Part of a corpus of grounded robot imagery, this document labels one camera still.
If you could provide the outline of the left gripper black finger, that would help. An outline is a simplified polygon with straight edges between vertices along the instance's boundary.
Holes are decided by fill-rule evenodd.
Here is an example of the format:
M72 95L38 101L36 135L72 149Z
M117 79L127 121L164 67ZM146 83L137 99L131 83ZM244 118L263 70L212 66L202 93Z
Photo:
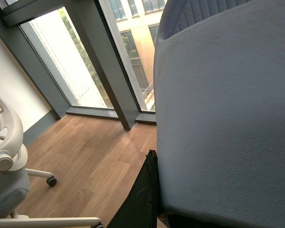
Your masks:
M138 176L109 228L155 228L159 201L158 158L149 150Z

